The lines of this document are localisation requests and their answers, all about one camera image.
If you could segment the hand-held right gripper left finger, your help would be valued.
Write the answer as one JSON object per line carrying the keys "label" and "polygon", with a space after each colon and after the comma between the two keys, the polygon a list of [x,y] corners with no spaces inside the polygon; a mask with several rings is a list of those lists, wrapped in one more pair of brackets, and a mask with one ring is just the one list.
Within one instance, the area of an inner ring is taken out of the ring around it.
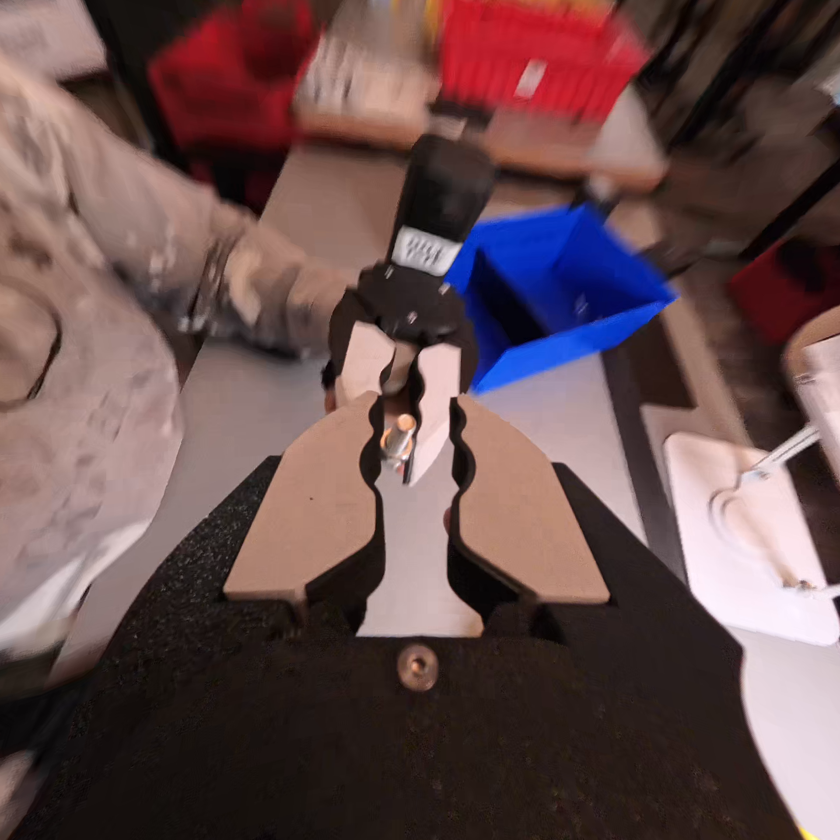
{"label": "hand-held right gripper left finger", "polygon": [[229,601],[326,600],[341,563],[372,543],[380,458],[372,478],[362,458],[380,399],[363,392],[287,447],[224,583]]}

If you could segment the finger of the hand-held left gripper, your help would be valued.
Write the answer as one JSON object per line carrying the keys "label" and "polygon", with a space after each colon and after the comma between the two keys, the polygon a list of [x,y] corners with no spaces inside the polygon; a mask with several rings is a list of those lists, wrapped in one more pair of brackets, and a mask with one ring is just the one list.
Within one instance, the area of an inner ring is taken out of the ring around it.
{"label": "finger of the hand-held left gripper", "polygon": [[416,432],[403,483],[414,487],[449,439],[449,407],[459,394],[459,348],[436,344],[421,350],[413,362],[408,384]]}
{"label": "finger of the hand-held left gripper", "polygon": [[337,375],[337,408],[343,408],[367,392],[383,395],[383,383],[391,375],[396,343],[377,326],[357,321],[353,324]]}

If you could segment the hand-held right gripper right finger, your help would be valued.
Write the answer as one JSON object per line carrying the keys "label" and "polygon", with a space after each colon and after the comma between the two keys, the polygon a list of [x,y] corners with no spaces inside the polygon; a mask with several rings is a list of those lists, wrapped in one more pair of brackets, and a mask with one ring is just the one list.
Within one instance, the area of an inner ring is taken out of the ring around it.
{"label": "hand-held right gripper right finger", "polygon": [[600,606],[610,592],[553,464],[468,395],[451,402],[451,548],[515,596]]}

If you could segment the steel hex bolt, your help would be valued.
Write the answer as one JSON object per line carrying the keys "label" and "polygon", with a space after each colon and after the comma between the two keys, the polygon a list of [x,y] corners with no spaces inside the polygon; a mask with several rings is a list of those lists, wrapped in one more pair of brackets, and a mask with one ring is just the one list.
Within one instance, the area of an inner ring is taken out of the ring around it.
{"label": "steel hex bolt", "polygon": [[409,463],[413,456],[417,420],[410,413],[396,416],[386,425],[381,436],[382,460],[408,481]]}

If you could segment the blue plastic bin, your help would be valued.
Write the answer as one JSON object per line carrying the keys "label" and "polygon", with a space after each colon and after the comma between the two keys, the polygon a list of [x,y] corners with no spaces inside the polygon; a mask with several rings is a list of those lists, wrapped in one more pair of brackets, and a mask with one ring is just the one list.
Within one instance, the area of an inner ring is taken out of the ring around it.
{"label": "blue plastic bin", "polygon": [[476,393],[611,350],[677,299],[586,206],[478,223],[446,279],[474,325]]}

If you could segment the person's left hand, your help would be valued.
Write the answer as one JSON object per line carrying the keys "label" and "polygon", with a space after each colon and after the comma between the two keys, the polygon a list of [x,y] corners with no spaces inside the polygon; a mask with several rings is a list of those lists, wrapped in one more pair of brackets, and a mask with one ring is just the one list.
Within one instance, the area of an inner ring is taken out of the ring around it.
{"label": "person's left hand", "polygon": [[415,343],[395,341],[390,373],[381,387],[383,396],[397,396],[406,389],[412,365],[419,351],[420,348]]}

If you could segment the rack of white printed parts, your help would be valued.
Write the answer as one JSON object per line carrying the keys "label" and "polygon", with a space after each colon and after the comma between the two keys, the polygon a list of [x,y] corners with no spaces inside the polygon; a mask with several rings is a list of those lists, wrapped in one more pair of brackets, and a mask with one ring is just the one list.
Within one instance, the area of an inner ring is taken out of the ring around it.
{"label": "rack of white printed parts", "polygon": [[423,64],[379,56],[333,35],[321,35],[292,100],[298,112],[405,125],[425,123],[439,81]]}

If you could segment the red parts bin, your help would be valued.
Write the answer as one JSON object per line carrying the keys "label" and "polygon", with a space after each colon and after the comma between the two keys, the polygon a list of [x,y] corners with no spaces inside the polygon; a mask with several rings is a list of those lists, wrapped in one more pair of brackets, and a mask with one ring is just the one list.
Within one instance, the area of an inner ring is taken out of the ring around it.
{"label": "red parts bin", "polygon": [[494,112],[602,124],[650,57],[635,25],[595,3],[443,2],[439,96]]}

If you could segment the wooden document stand white base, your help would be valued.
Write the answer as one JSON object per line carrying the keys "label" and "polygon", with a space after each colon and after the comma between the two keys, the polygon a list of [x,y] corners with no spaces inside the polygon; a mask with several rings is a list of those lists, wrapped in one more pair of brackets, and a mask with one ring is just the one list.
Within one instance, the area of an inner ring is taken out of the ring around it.
{"label": "wooden document stand white base", "polygon": [[822,313],[786,346],[784,369],[806,422],[775,449],[690,432],[664,442],[693,596],[726,627],[816,646],[838,642],[838,584],[826,581],[786,463],[814,445],[826,457],[805,414],[799,378],[803,348],[839,336],[838,319],[838,308]]}

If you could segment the red tote bag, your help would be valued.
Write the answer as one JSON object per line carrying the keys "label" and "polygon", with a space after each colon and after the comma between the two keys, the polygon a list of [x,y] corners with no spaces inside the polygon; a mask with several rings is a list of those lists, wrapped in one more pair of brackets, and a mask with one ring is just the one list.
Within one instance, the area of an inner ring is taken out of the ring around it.
{"label": "red tote bag", "polygon": [[321,27],[309,2],[223,4],[159,50],[147,74],[183,152],[284,151],[291,104]]}

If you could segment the red storage bin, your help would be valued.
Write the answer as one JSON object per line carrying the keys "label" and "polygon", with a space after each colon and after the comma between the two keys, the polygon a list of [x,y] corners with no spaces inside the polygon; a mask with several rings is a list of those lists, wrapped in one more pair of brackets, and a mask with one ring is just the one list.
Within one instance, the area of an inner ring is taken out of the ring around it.
{"label": "red storage bin", "polygon": [[772,246],[728,282],[745,322],[771,346],[786,343],[839,304],[839,246],[793,237]]}

